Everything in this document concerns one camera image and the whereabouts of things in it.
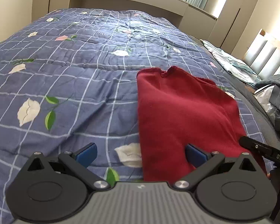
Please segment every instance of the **blue comforter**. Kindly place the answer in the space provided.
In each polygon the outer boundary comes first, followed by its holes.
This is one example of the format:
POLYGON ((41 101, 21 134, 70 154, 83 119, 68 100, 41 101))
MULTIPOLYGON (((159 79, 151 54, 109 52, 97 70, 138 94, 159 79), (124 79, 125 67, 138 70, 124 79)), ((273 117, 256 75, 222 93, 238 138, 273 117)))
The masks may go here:
MULTIPOLYGON (((193 40, 139 11, 54 11, 0 43, 0 224, 13 219, 5 191, 35 151, 58 155, 95 142, 91 171, 104 178, 112 167, 121 181, 141 179, 141 164, 121 162, 115 150, 139 143, 136 74, 173 65, 235 95, 193 40)), ((247 135, 263 142, 236 101, 247 135)))

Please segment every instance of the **white upholstered headboard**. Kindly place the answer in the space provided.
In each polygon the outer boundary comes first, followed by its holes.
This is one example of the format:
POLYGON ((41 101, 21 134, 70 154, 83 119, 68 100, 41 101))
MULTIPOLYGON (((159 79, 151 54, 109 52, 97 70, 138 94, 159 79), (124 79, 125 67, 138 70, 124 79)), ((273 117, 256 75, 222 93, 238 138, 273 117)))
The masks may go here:
POLYGON ((280 74, 280 41, 260 30, 246 52, 243 61, 261 79, 280 74))

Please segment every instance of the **red cloth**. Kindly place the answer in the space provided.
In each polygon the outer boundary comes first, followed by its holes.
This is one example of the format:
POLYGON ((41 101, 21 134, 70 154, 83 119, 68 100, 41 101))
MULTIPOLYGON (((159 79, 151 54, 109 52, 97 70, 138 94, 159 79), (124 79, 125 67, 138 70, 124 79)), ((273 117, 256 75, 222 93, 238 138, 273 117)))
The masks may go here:
MULTIPOLYGON (((185 157, 189 143, 226 157, 247 152, 236 101, 204 78, 173 66, 137 74, 138 121, 145 181, 173 183, 194 170, 185 157)), ((258 156, 258 162, 264 162, 258 156)))

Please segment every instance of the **gray gripper base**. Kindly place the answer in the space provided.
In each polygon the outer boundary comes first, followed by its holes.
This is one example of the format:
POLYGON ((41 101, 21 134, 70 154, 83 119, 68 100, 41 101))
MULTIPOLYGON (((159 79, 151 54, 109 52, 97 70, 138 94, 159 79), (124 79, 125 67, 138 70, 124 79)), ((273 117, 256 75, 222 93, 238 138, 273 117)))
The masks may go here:
MULTIPOLYGON (((87 206, 58 224, 225 224, 202 211, 187 192, 170 189, 165 182, 118 182, 96 192, 87 206)), ((255 224, 271 224, 268 219, 255 224)), ((27 224, 16 220, 14 224, 27 224)))

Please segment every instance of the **silver screw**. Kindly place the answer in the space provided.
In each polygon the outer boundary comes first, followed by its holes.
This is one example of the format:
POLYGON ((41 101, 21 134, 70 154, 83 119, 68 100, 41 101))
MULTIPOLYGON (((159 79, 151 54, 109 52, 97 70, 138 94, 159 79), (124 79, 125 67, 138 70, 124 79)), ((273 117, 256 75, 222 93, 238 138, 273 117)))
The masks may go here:
POLYGON ((179 180, 177 182, 175 182, 175 187, 179 188, 179 189, 185 189, 189 187, 189 182, 185 181, 185 180, 179 180))
POLYGON ((98 180, 93 183, 94 187, 98 189, 105 189, 109 187, 109 184, 104 180, 98 180))

